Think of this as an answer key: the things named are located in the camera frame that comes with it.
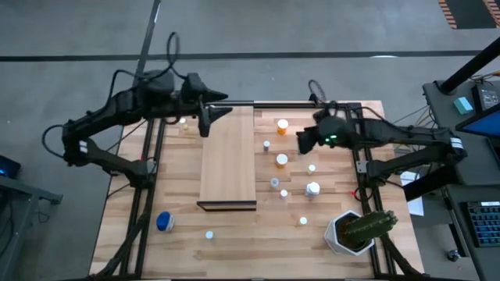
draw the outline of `orange object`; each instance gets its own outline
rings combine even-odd
[[[287,132],[287,128],[288,128],[288,121],[285,119],[280,119],[278,121],[278,133],[285,134]]]

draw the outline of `concrete floor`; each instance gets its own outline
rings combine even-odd
[[[0,56],[139,54],[153,0],[0,0]],[[499,30],[452,30],[437,0],[163,0],[150,47],[164,52],[178,31],[183,53],[360,52],[477,50]],[[382,100],[388,119],[425,105],[423,83],[444,79],[470,57],[398,59],[247,59],[180,61],[209,87],[231,99],[297,100],[317,79],[336,100]],[[163,68],[148,62],[146,69]],[[97,166],[68,168],[41,146],[49,125],[103,105],[117,68],[137,62],[0,62],[0,154],[23,164],[20,179],[64,194],[60,206],[36,219],[26,241],[17,279],[54,280],[88,273],[109,177]],[[498,69],[497,60],[484,72]],[[116,89],[131,85],[122,77]],[[403,124],[411,124],[407,119]],[[105,148],[120,137],[113,128],[95,137]],[[48,142],[61,150],[58,132]],[[444,228],[416,226],[426,272],[477,279],[468,258],[453,264],[443,253],[454,247]],[[437,237],[450,244],[435,245]]]

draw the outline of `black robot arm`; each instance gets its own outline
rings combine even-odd
[[[423,145],[424,149],[388,161],[358,161],[359,173],[367,175],[369,183],[378,186],[392,173],[432,162],[453,165],[467,156],[462,141],[450,129],[428,129],[414,126],[396,126],[381,119],[345,119],[331,115],[328,108],[313,115],[316,126],[297,132],[300,153],[311,151],[314,145],[328,145],[331,148],[378,148],[386,144]],[[356,128],[363,128],[363,134]]]
[[[78,120],[69,120],[62,127],[64,160],[68,165],[100,165],[106,172],[123,173],[132,187],[148,186],[147,176],[152,163],[144,159],[129,161],[100,149],[91,136],[116,125],[130,125],[144,119],[197,116],[202,137],[209,135],[210,124],[232,108],[213,108],[207,102],[220,101],[226,94],[208,89],[197,73],[189,73],[180,91],[174,90],[170,72],[154,70],[145,73],[137,86],[112,96],[99,110],[87,111]]]

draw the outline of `wooden table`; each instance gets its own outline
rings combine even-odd
[[[363,101],[362,104],[384,114],[380,101]],[[349,193],[357,187],[349,150],[316,146],[307,155],[298,155],[295,132],[313,124],[313,112],[315,110],[312,109],[255,109],[256,212],[205,212],[200,209],[196,201],[200,195],[203,139],[198,135],[197,120],[187,120],[188,130],[178,125],[167,126],[143,278],[312,279],[373,276],[368,252],[358,257],[335,254],[323,239],[330,220],[347,210],[358,213],[362,210],[361,204]],[[363,114],[373,117],[368,111]],[[277,120],[282,118],[290,124],[284,136],[276,133]],[[127,127],[123,133],[133,127]],[[145,127],[128,137],[120,145],[120,156],[139,158],[144,135]],[[265,140],[271,142],[267,153],[263,152]],[[278,153],[288,155],[289,163],[285,169],[277,169],[274,165]],[[380,160],[394,157],[391,145],[373,149],[372,153],[375,159]],[[306,172],[309,164],[317,168],[311,176]],[[281,200],[278,191],[270,188],[269,181],[273,177],[280,179],[280,188],[288,190],[287,200]],[[313,201],[304,196],[305,185],[311,181],[321,185],[321,194]],[[125,183],[124,178],[113,179],[110,192]],[[390,232],[391,239],[410,264],[422,272],[403,190],[387,185],[380,189],[380,195],[384,209],[393,210],[399,219]],[[98,272],[123,242],[132,197],[133,189],[127,188],[107,201],[91,273]],[[156,229],[155,219],[163,211],[175,215],[176,224],[171,233]],[[308,219],[305,226],[298,225],[302,216]],[[209,230],[214,232],[212,240],[205,238],[205,232]],[[131,268],[135,264],[137,243],[132,250]],[[382,272],[387,272],[379,240],[377,248]]]

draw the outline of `green cactus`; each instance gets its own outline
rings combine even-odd
[[[381,237],[396,224],[398,218],[393,211],[377,211],[364,215],[345,225],[344,237],[351,242],[360,243]]]

